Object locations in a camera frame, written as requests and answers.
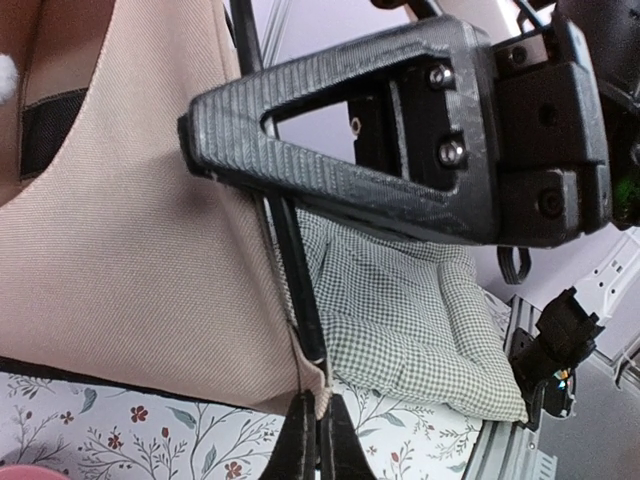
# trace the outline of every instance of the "leaf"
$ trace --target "leaf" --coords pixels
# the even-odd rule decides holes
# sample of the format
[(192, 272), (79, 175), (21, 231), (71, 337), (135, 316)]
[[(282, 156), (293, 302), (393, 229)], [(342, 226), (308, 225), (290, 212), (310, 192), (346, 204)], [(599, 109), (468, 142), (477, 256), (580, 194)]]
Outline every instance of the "leaf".
[(176, 417), (176, 419), (178, 419), (178, 421), (186, 425), (187, 428), (189, 428), (189, 430), (193, 430), (194, 428), (196, 428), (196, 419), (193, 418), (193, 415), (191, 415), (189, 412), (185, 412), (184, 410), (178, 410), (177, 408), (173, 408), (173, 407), (167, 407), (167, 408), (171, 410), (173, 412), (173, 415)]
[(454, 465), (453, 467), (447, 467), (453, 473), (462, 473), (467, 468), (467, 462), (462, 462), (460, 465)]
[(368, 437), (369, 435), (371, 435), (374, 432), (377, 432), (378, 430), (380, 430), (380, 429), (379, 428), (371, 428), (369, 430), (363, 430), (362, 432), (358, 433), (358, 438)]
[(207, 453), (207, 456), (204, 458), (204, 465), (202, 466), (202, 474), (206, 475), (209, 470), (213, 467), (213, 462), (216, 461), (216, 457), (218, 456), (218, 452), (216, 451), (216, 446), (211, 445), (211, 450)]
[(396, 417), (393, 413), (387, 412), (380, 415), (381, 418), (384, 418), (387, 422), (389, 422), (394, 427), (404, 427), (404, 422)]
[(80, 410), (79, 415), (91, 410), (93, 408), (93, 404), (96, 403), (97, 398), (98, 398), (98, 392), (96, 392), (93, 388), (85, 388), (84, 404), (82, 405), (82, 410)]

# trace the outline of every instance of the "flower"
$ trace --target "flower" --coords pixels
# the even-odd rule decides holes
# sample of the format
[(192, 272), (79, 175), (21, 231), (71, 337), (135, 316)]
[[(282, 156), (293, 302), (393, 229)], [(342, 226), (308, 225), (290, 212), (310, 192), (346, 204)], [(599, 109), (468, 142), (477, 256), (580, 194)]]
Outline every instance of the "flower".
[(231, 462), (231, 464), (226, 464), (224, 469), (227, 471), (227, 480), (231, 480), (233, 478), (238, 478), (242, 475), (242, 465), (238, 462)]
[(65, 425), (69, 425), (73, 422), (74, 418), (71, 415), (71, 412), (67, 411), (66, 415), (60, 415), (60, 420), (62, 420)]
[(142, 405), (131, 407), (131, 421), (133, 423), (144, 422), (149, 415), (149, 411)]
[(120, 447), (122, 447), (122, 445), (124, 445), (124, 443), (120, 441), (120, 435), (118, 435), (117, 433), (113, 433), (113, 436), (109, 437), (107, 445), (109, 445), (109, 448), (118, 450)]

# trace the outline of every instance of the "gingham fabric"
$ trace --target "gingham fabric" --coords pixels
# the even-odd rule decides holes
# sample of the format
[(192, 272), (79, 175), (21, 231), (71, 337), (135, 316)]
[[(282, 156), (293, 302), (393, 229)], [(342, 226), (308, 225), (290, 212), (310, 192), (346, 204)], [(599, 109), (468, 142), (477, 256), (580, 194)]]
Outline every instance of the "gingham fabric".
[(299, 213), (331, 365), (383, 395), (527, 420), (461, 246), (390, 243)]

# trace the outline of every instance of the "pink object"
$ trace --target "pink object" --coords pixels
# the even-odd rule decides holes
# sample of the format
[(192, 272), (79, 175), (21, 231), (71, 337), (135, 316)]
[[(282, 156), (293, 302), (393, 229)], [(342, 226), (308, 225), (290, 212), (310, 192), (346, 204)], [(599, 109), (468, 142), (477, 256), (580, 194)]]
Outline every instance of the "pink object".
[(11, 465), (0, 468), (0, 480), (69, 480), (69, 477), (46, 468)]

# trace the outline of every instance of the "floral pattern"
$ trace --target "floral pattern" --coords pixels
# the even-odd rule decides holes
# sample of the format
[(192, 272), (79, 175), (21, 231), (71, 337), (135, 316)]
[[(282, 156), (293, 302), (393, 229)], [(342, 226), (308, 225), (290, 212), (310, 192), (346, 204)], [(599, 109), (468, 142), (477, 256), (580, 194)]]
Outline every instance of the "floral pattern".
[[(500, 331), (509, 309), (487, 300)], [(460, 480), (482, 421), (336, 379), (381, 480)], [(0, 373), (0, 466), (28, 463), (76, 480), (258, 478), (283, 418), (109, 387)]]

